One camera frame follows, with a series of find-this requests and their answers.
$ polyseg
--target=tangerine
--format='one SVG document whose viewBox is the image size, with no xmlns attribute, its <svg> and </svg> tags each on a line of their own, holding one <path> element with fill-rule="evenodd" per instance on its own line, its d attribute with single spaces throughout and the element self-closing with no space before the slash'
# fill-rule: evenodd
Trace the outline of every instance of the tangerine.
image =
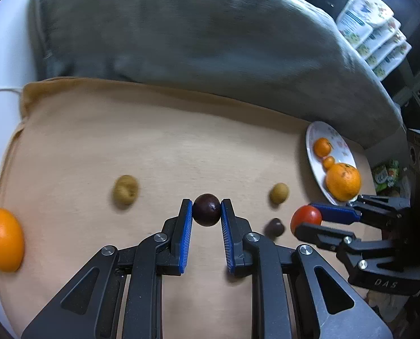
<svg viewBox="0 0 420 339">
<path fill-rule="evenodd" d="M 361 190 L 361 175 L 352 165 L 336 163 L 327 171 L 325 183 L 337 200 L 348 201 Z"/>
<path fill-rule="evenodd" d="M 332 157 L 332 156 L 329 156 L 329 157 L 326 157 L 325 159 L 323 159 L 323 168 L 327 171 L 327 170 L 329 170 L 329 168 L 331 168 L 333 165 L 334 165 L 334 163 L 336 162 L 336 160 L 334 159 L 334 157 Z"/>
<path fill-rule="evenodd" d="M 317 139 L 317 141 L 313 144 L 313 152 L 320 158 L 329 155 L 332 148 L 331 143 L 326 138 Z"/>
<path fill-rule="evenodd" d="M 24 254 L 25 240 L 19 222 L 10 211 L 0 209 L 0 270 L 16 271 Z"/>
</svg>

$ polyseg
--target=blue gripper pad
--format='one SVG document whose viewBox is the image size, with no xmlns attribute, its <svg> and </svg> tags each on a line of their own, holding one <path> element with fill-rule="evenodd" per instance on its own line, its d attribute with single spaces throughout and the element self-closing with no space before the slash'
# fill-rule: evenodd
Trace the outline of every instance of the blue gripper pad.
<svg viewBox="0 0 420 339">
<path fill-rule="evenodd" d="M 352 207 L 319 203 L 311 203 L 310 205 L 320 210 L 323 220 L 327 222 L 352 224 L 353 222 L 359 222 L 361 219 Z"/>
<path fill-rule="evenodd" d="M 224 202 L 221 203 L 221 228 L 223 230 L 223 240 L 224 249 L 226 252 L 227 267 L 229 271 L 233 274 L 235 269 L 235 258 L 233 255 L 233 239 Z"/>
<path fill-rule="evenodd" d="M 188 262 L 188 251 L 190 249 L 190 238 L 191 238 L 191 225 L 193 224 L 193 218 L 191 217 L 191 210 L 193 203 L 191 200 L 188 202 L 187 215 L 185 216 L 185 223 L 183 226 L 183 233 L 180 239 L 180 256 L 179 256 L 179 269 L 180 274 L 185 272 Z"/>
</svg>

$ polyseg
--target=gray blanket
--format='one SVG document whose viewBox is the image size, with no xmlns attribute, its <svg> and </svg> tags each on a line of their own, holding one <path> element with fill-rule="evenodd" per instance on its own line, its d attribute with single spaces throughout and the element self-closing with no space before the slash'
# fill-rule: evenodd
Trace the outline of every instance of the gray blanket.
<svg viewBox="0 0 420 339">
<path fill-rule="evenodd" d="M 218 94 L 309 121 L 364 147 L 401 116 L 334 21 L 304 0 L 36 0 L 46 77 Z"/>
</svg>

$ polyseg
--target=cherry tomato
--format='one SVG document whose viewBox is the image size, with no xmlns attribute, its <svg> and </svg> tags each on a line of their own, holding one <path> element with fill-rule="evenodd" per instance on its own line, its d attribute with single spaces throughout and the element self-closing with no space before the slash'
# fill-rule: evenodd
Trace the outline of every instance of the cherry tomato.
<svg viewBox="0 0 420 339">
<path fill-rule="evenodd" d="M 312 224 L 322 224 L 322 215 L 320 210 L 311 206 L 311 205 L 304 205 L 303 207 L 299 208 L 292 217 L 290 222 L 290 230 L 293 234 L 295 234 L 295 228 L 299 226 L 301 223 L 312 223 Z"/>
</svg>

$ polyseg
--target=metal screw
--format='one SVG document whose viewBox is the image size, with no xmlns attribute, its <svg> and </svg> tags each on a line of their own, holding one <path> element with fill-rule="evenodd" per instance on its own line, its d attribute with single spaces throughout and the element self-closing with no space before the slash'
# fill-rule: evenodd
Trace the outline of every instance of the metal screw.
<svg viewBox="0 0 420 339">
<path fill-rule="evenodd" d="M 114 246 L 105 246 L 103 249 L 101 249 L 101 254 L 103 256 L 111 256 L 114 252 L 116 251 L 116 249 L 114 248 Z"/>
<path fill-rule="evenodd" d="M 302 244 L 299 250 L 303 255 L 310 255 L 313 252 L 312 247 L 310 247 L 308 244 Z"/>
<path fill-rule="evenodd" d="M 367 267 L 367 261 L 366 260 L 361 260 L 360 262 L 358 262 L 358 266 L 360 269 L 364 270 Z"/>
<path fill-rule="evenodd" d="M 168 236 L 164 233 L 157 233 L 153 236 L 155 242 L 164 242 L 168 239 Z"/>
<path fill-rule="evenodd" d="M 251 232 L 251 233 L 246 234 L 246 239 L 251 242 L 257 242 L 259 241 L 260 236 L 255 232 Z"/>
</svg>

